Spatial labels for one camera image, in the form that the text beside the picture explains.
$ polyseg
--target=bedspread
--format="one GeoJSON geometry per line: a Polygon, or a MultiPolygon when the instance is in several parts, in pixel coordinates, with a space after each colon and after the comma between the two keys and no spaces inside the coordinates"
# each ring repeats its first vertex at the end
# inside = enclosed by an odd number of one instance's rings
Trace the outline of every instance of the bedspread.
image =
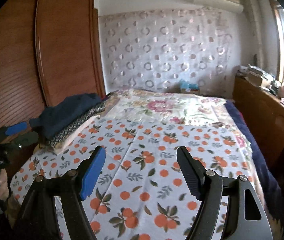
{"type": "MultiPolygon", "coordinates": [[[[95,119],[61,155],[38,151],[11,182],[22,203],[33,179],[76,169],[97,145],[106,161],[93,194],[82,202],[98,240],[185,239],[200,202],[190,194],[176,160],[186,146],[194,159],[219,175],[245,174],[254,183],[246,144],[228,129],[160,122],[95,119]]],[[[69,239],[61,201],[55,197],[61,234],[69,239]]],[[[220,239],[228,197],[223,197],[213,239],[220,239]]]]}

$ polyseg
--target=wooden dresser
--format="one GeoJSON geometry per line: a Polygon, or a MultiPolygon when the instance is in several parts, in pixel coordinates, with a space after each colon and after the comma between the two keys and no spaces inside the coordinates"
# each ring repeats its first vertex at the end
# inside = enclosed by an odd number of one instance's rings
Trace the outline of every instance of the wooden dresser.
{"type": "Polygon", "coordinates": [[[280,100],[248,81],[236,77],[235,106],[257,141],[271,171],[284,164],[284,106],[280,100]]]}

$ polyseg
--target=white wall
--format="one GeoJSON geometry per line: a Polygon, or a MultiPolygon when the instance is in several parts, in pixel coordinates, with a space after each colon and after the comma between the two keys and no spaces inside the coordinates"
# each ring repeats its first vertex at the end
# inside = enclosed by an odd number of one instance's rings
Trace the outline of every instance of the white wall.
{"type": "Polygon", "coordinates": [[[264,70],[276,75],[279,57],[279,40],[276,20],[269,0],[258,0],[262,17],[263,48],[265,55],[264,70]]]}
{"type": "MultiPolygon", "coordinates": [[[[193,0],[99,0],[99,16],[139,10],[167,8],[196,9],[200,7],[202,6],[195,5],[193,0]]],[[[248,63],[253,64],[255,44],[249,21],[244,13],[235,14],[226,12],[225,15],[228,16],[229,33],[233,37],[231,45],[232,54],[228,67],[246,65],[248,63]]],[[[233,86],[234,76],[228,77],[228,79],[230,85],[233,86]]]]}

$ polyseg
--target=bed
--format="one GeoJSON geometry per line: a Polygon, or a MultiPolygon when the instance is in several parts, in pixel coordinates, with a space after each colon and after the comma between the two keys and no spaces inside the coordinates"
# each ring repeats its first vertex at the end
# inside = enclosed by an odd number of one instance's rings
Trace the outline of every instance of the bed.
{"type": "MultiPolygon", "coordinates": [[[[194,159],[222,176],[244,174],[262,202],[274,239],[280,239],[283,200],[276,180],[231,102],[186,94],[119,90],[106,100],[104,113],[61,154],[37,151],[15,174],[11,190],[22,203],[33,179],[75,169],[97,145],[106,161],[82,204],[97,239],[185,239],[200,202],[190,194],[176,160],[186,146],[194,159]]],[[[61,201],[56,212],[63,239],[69,239],[61,201]]],[[[228,198],[223,197],[212,239],[220,239],[228,198]]]]}

